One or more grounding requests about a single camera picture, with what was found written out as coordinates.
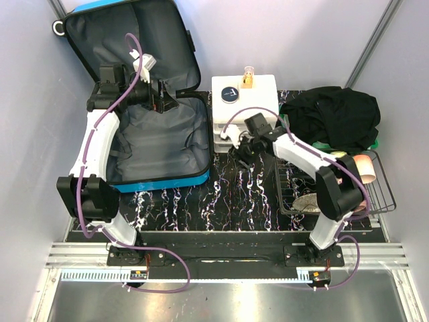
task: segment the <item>white wall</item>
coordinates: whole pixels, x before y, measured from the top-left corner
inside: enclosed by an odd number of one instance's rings
[[[68,11],[89,0],[63,0]],[[388,0],[176,0],[211,77],[274,74],[279,89],[343,86]]]
[[[1,0],[0,321],[24,321],[68,214],[56,192],[83,139],[93,82],[46,0]]]
[[[385,218],[402,242],[429,315],[429,2],[404,1],[355,89],[377,97],[379,153],[397,210]]]

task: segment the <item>metal floor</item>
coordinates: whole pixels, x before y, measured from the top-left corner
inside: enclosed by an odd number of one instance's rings
[[[332,272],[332,285],[346,272]],[[175,286],[150,284],[168,289]],[[118,284],[60,282],[53,322],[406,321],[393,277],[359,271],[338,290],[300,291],[272,284],[193,284],[178,294],[127,292]]]

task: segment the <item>dish rack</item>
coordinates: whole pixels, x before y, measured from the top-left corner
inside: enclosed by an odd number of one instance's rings
[[[396,209],[396,201],[391,191],[386,173],[381,163],[379,154],[374,150],[363,152],[371,157],[377,178],[365,184],[365,188],[371,199],[370,214],[388,213]],[[316,192],[316,183],[304,171],[292,163],[277,159],[275,167],[275,181],[277,184],[280,211],[283,214],[317,215],[315,212],[297,211],[293,208],[293,202],[308,193]]]

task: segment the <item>metal rack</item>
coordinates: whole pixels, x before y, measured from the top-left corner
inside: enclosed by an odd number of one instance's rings
[[[387,180],[379,154],[374,150],[364,152],[369,155],[374,165],[377,178],[365,187],[371,199],[370,214],[388,213],[396,209],[396,201]],[[297,211],[292,203],[301,196],[316,192],[315,182],[301,169],[285,160],[277,159],[275,168],[276,184],[283,214],[317,215],[314,212]]]

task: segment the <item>purple cable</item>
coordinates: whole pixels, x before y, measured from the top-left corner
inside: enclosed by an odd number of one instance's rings
[[[133,81],[129,85],[128,89],[95,122],[94,129],[91,130],[91,132],[88,135],[88,139],[86,140],[85,149],[84,149],[83,156],[82,156],[82,163],[84,164],[84,166],[80,167],[80,174],[78,177],[78,183],[77,183],[77,187],[76,187],[76,203],[77,203],[77,209],[78,209],[79,223],[80,223],[80,226],[82,227],[82,232],[83,232],[84,236],[88,239],[92,238],[94,236],[94,234],[100,228],[103,228],[102,225],[98,225],[91,232],[88,232],[88,230],[86,229],[85,220],[83,217],[81,195],[80,194],[82,191],[82,181],[83,181],[84,171],[86,168],[85,164],[86,164],[86,158],[88,156],[89,146],[90,146],[91,140],[92,140],[94,133],[97,130],[97,127],[99,126],[100,122],[106,117],[107,114],[112,112],[116,108],[116,106],[118,106],[118,104],[120,104],[120,102],[122,102],[124,100],[124,98],[126,98],[126,96],[132,91],[135,84],[137,84],[137,81],[139,80],[139,76],[140,76],[140,72],[141,72],[141,67],[143,64],[143,50],[141,49],[139,40],[133,34],[130,34],[130,33],[125,35],[125,39],[127,40],[128,37],[130,37],[135,42],[135,45],[137,46],[137,51],[139,52],[139,68],[137,69],[137,73],[135,75],[135,78],[133,79]],[[186,275],[187,275],[186,284],[180,288],[177,288],[176,290],[144,290],[144,289],[128,286],[129,290],[136,290],[139,292],[167,294],[167,293],[181,292],[181,291],[185,290],[186,288],[188,288],[188,286],[190,284],[189,268],[186,265],[185,261],[183,261],[183,259],[181,259],[178,254],[172,252],[171,250],[167,250],[166,248],[138,247],[138,246],[126,245],[126,244],[122,243],[121,241],[115,241],[114,238],[104,229],[103,229],[103,233],[106,235],[107,238],[109,238],[111,240],[111,242],[116,243],[117,245],[120,245],[120,246],[125,247],[125,248],[129,248],[132,250],[152,250],[152,251],[155,250],[155,251],[161,251],[161,252],[169,253],[169,254],[173,255],[175,258],[177,258],[179,260],[179,262],[182,263],[183,267],[185,268]]]
[[[354,277],[354,275],[356,275],[357,269],[359,268],[359,263],[361,262],[361,249],[359,247],[359,244],[358,244],[357,240],[353,236],[351,236],[351,235],[341,236],[340,239],[338,239],[338,243],[342,242],[344,239],[350,239],[356,245],[356,264],[355,264],[355,268],[351,272],[350,276],[347,277],[345,280],[343,280],[341,283],[338,283],[337,285],[332,285],[329,288],[316,288],[316,290],[334,290],[336,288],[340,288],[340,287],[346,285],[348,282],[350,282],[350,280]],[[284,287],[284,288],[290,288],[292,290],[311,290],[311,291],[314,291],[313,288],[302,288],[302,287],[296,287],[296,286],[287,285],[287,284],[278,284],[278,286],[281,286],[281,287]]]
[[[331,160],[331,159],[328,159],[328,158],[322,158],[322,156],[319,153],[315,152],[314,150],[311,150],[309,147],[305,146],[304,144],[301,144],[301,142],[296,142],[295,138],[292,135],[292,133],[291,133],[288,125],[286,124],[286,122],[279,115],[275,114],[273,111],[271,111],[269,109],[266,109],[265,107],[246,107],[245,109],[242,109],[242,110],[236,112],[236,114],[234,114],[232,116],[232,118],[229,119],[229,121],[227,122],[227,124],[225,124],[225,127],[223,128],[222,131],[225,133],[225,131],[227,130],[229,124],[231,124],[231,122],[234,120],[234,118],[238,114],[240,114],[241,112],[244,112],[244,111],[249,110],[249,109],[261,109],[261,110],[270,112],[271,114],[275,115],[279,119],[279,121],[283,125],[283,127],[286,129],[286,131],[287,131],[287,133],[289,135],[290,140],[294,144],[296,144],[300,148],[306,150],[307,152],[310,152],[314,156],[317,156],[318,158],[321,158],[322,160],[331,163],[333,166],[336,166],[338,169],[340,169],[341,171],[343,171],[347,176],[349,176],[350,179],[359,187],[359,189],[361,189],[362,195],[363,195],[363,197],[364,197],[364,199],[365,199],[365,201],[367,203],[367,208],[365,210],[365,213],[362,214],[362,215],[360,215],[360,216],[354,216],[354,217],[351,216],[351,217],[349,217],[349,218],[346,219],[347,221],[359,220],[359,219],[362,219],[362,218],[365,218],[366,216],[368,216],[369,211],[371,210],[371,202],[369,200],[369,195],[368,195],[367,189],[365,189],[365,187],[363,186],[363,183],[358,178],[356,178],[356,176],[354,176],[350,171],[348,171],[344,166],[342,166],[341,164],[339,164],[338,162],[335,162],[334,160]]]
[[[186,284],[180,288],[176,288],[174,290],[146,290],[144,288],[137,288],[132,286],[126,286],[129,290],[136,290],[137,292],[145,292],[145,293],[158,293],[158,294],[172,294],[172,293],[179,293],[183,290],[186,290],[189,287],[190,284],[190,271],[188,265],[186,265],[185,261],[181,259],[181,257],[176,254],[175,252],[172,252],[171,250],[168,250],[166,248],[159,248],[159,247],[141,247],[141,246],[130,246],[127,244],[124,244],[121,241],[116,241],[107,231],[103,230],[103,233],[106,235],[107,238],[111,240],[112,243],[117,244],[119,246],[129,248],[130,250],[150,250],[150,251],[159,251],[159,252],[166,252],[170,255],[173,255],[175,258],[178,259],[178,261],[183,265],[185,271],[186,271]]]

